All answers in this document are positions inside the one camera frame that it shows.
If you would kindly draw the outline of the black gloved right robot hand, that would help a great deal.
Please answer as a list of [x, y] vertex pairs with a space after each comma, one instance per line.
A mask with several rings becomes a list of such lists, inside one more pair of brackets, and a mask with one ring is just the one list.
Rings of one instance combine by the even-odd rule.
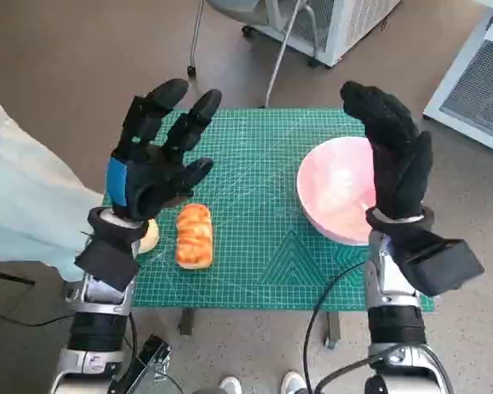
[[340, 90], [343, 110], [359, 120], [373, 153], [375, 208], [394, 221], [420, 217], [432, 166], [431, 134], [420, 131], [396, 96], [347, 81]]

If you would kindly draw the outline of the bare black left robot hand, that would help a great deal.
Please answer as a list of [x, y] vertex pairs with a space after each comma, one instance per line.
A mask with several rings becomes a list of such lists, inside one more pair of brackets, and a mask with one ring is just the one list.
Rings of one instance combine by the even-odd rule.
[[193, 196], [193, 189], [209, 174], [214, 162], [199, 158], [186, 165], [222, 100], [218, 89], [207, 91], [186, 113], [178, 116], [161, 145], [154, 144], [163, 120], [183, 99], [188, 82], [174, 78], [145, 96], [133, 98], [122, 133], [106, 171], [106, 193], [120, 218], [147, 221], [167, 207]]

